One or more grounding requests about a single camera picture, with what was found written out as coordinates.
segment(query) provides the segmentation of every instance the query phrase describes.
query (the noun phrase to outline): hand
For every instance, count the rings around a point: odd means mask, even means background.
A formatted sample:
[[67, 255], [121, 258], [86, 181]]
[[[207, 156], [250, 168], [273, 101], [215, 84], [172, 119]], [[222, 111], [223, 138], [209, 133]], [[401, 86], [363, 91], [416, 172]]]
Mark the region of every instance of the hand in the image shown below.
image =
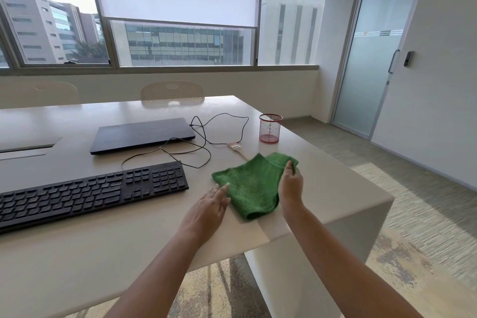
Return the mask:
[[192, 234], [199, 247], [206, 243], [218, 229], [224, 218], [230, 198], [225, 197], [229, 184], [219, 188], [218, 184], [190, 208], [182, 220], [179, 232]]
[[278, 184], [278, 196], [283, 209], [283, 213], [296, 206], [302, 206], [301, 192], [303, 191], [303, 176], [296, 169], [293, 174], [293, 162], [288, 161], [283, 170], [280, 183]]

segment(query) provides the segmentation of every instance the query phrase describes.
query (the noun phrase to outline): chair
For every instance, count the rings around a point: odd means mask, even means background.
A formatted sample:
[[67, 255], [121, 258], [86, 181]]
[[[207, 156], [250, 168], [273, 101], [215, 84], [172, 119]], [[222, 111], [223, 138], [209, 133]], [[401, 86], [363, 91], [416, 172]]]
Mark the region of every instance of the chair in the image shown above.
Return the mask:
[[79, 103], [78, 90], [70, 83], [0, 79], [0, 109]]
[[204, 99], [202, 87], [186, 81], [156, 82], [141, 89], [141, 101], [146, 108], [166, 107], [174, 101], [182, 106], [194, 106]]

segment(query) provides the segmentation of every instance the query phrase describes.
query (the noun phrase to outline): white table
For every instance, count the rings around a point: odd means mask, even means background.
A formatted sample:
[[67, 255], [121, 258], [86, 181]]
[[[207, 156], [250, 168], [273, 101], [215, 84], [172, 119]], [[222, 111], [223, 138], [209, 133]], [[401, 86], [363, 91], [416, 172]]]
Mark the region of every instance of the white table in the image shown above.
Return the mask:
[[[134, 101], [0, 110], [0, 143], [62, 137], [46, 155], [0, 160], [0, 192], [119, 171], [125, 158], [151, 149], [92, 156], [99, 126], [174, 117], [190, 121], [195, 115], [205, 123], [221, 112], [250, 117], [241, 143], [248, 155], [283, 152], [298, 159], [305, 204], [365, 261], [393, 197], [286, 128], [278, 144], [260, 143], [259, 111], [233, 96], [207, 97], [198, 106], [151, 108]], [[242, 125], [242, 119], [220, 116], [206, 126], [207, 138], [234, 142]], [[184, 167], [186, 192], [0, 236], [2, 318], [60, 317], [118, 297], [213, 185], [211, 173], [243, 163], [225, 146], [207, 148], [212, 159], [206, 166]], [[202, 150], [181, 158], [198, 166], [207, 157]], [[167, 161], [168, 155], [156, 152], [128, 161], [124, 169]], [[273, 317], [339, 316], [279, 211], [245, 222], [228, 209], [190, 270], [243, 252]]]

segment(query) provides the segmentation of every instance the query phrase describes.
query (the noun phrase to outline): black keyboard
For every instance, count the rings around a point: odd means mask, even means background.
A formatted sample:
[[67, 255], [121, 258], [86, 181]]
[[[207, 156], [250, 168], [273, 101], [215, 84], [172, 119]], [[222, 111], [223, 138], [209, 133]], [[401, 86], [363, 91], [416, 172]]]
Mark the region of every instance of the black keyboard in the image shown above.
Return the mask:
[[162, 163], [0, 194], [0, 234], [189, 188], [182, 164]]

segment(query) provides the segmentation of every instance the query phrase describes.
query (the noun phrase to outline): tree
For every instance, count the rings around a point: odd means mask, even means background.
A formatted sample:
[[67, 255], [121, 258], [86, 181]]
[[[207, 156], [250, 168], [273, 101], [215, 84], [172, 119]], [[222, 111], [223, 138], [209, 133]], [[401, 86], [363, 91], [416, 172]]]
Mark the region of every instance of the tree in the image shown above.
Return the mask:
[[107, 63], [108, 51], [104, 42], [96, 44], [78, 42], [76, 52], [69, 54], [69, 59], [77, 63]]

